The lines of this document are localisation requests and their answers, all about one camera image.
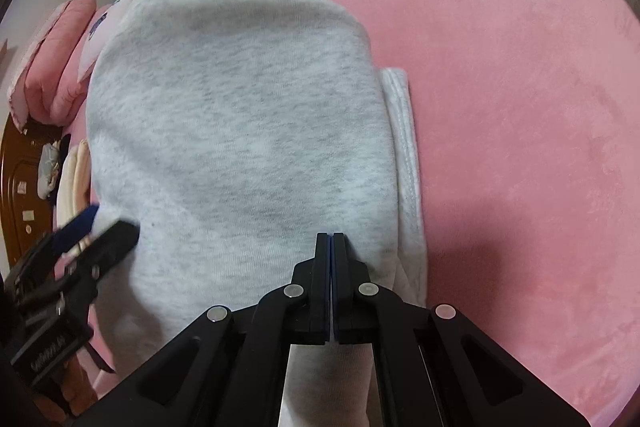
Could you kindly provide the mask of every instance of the bed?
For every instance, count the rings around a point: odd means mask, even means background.
[[[637,425],[632,11],[623,0],[333,1],[366,26],[378,66],[408,71],[430,303],[459,307],[594,427]]]

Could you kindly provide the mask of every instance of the folded gray garment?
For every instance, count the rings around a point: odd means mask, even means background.
[[[372,279],[424,304],[404,73],[326,0],[136,0],[87,101],[94,232],[140,242],[100,286],[120,375],[211,305],[251,306],[344,232]],[[369,346],[292,349],[281,425],[365,426]]]

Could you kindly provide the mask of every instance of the human hand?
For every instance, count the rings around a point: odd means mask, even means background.
[[[78,357],[72,357],[65,363],[60,390],[75,416],[82,414],[98,400],[86,371],[78,362]],[[66,419],[65,412],[46,396],[35,393],[33,401],[47,420],[62,423]]]

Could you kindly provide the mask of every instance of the wooden headboard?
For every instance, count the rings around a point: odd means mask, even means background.
[[[42,146],[59,140],[62,128],[30,120],[20,133],[7,119],[0,145],[0,221],[9,266],[43,233],[52,230],[52,208],[38,197]]]

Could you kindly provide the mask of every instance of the silver screw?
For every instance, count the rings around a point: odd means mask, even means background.
[[[284,288],[284,295],[289,298],[300,297],[304,292],[305,289],[300,284],[290,284]]]
[[[436,315],[441,319],[452,319],[456,316],[456,309],[449,304],[441,304],[436,308]]]
[[[377,284],[373,284],[372,282],[364,282],[360,286],[358,286],[358,291],[362,295],[372,297],[380,291],[380,288],[378,288]]]
[[[62,292],[60,292],[60,299],[58,300],[57,304],[56,304],[56,313],[58,315],[62,315],[63,312],[65,311],[65,296],[62,295]]]
[[[211,322],[220,322],[226,319],[226,308],[224,306],[213,306],[207,310],[207,318]]]

